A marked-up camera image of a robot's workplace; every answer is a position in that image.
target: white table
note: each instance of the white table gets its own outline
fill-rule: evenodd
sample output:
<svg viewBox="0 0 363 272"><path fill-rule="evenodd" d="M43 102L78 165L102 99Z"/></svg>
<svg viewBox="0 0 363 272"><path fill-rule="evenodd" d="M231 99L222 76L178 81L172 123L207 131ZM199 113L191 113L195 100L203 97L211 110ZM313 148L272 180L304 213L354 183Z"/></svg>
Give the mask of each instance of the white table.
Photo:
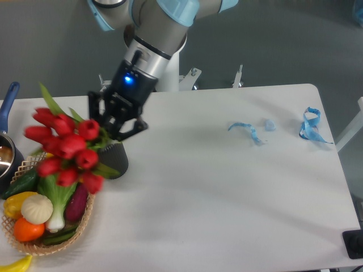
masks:
<svg viewBox="0 0 363 272"><path fill-rule="evenodd" d="M56 99L87 117L86 97ZM22 136L42 99L17 100L9 136ZM153 93L150 129L125 141L130 161L97 195L86 232L69 249L34 260L29 271L271 272L356 266L341 233L359 228L333 144L298 136L308 107L322 112L309 84ZM273 119L275 132L263 129ZM233 122L255 125L264 145ZM0 263L19 254L0 236Z"/></svg>

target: eggplant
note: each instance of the eggplant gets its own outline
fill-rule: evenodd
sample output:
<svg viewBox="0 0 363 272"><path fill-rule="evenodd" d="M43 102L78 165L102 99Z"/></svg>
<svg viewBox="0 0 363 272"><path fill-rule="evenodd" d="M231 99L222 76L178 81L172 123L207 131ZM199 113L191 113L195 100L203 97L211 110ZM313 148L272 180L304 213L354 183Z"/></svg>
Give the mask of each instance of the eggplant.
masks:
<svg viewBox="0 0 363 272"><path fill-rule="evenodd" d="M65 210L65 219L71 222L79 221L85 213L88 191L81 183L75 190Z"/></svg>

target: cable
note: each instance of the cable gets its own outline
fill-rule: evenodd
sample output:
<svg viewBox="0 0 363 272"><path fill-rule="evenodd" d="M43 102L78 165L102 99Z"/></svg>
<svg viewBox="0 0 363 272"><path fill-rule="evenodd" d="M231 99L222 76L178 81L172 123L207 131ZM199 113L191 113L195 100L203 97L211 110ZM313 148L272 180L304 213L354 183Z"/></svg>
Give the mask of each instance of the cable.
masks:
<svg viewBox="0 0 363 272"><path fill-rule="evenodd" d="M358 266L357 268L353 269L351 272L357 272L358 270L360 270L363 267L363 265Z"/></svg>

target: banana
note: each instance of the banana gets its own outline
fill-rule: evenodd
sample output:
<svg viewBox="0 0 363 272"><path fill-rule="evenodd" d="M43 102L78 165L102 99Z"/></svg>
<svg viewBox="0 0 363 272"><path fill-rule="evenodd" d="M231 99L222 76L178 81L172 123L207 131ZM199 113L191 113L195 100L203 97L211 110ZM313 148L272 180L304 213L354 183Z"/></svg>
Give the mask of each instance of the banana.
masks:
<svg viewBox="0 0 363 272"><path fill-rule="evenodd" d="M25 272L31 261L32 256L27 255L19 261L13 262L11 265L0 265L0 272Z"/></svg>

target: orange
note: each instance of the orange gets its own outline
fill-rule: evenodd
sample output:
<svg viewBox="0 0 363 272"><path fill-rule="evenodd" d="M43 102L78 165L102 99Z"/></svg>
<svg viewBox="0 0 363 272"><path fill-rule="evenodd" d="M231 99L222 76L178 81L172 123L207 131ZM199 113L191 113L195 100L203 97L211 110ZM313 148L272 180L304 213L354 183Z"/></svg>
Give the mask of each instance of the orange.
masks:
<svg viewBox="0 0 363 272"><path fill-rule="evenodd" d="M14 225L14 237L19 242L28 242L38 239L45 231L45 224L34 225L25 218L19 218Z"/></svg>

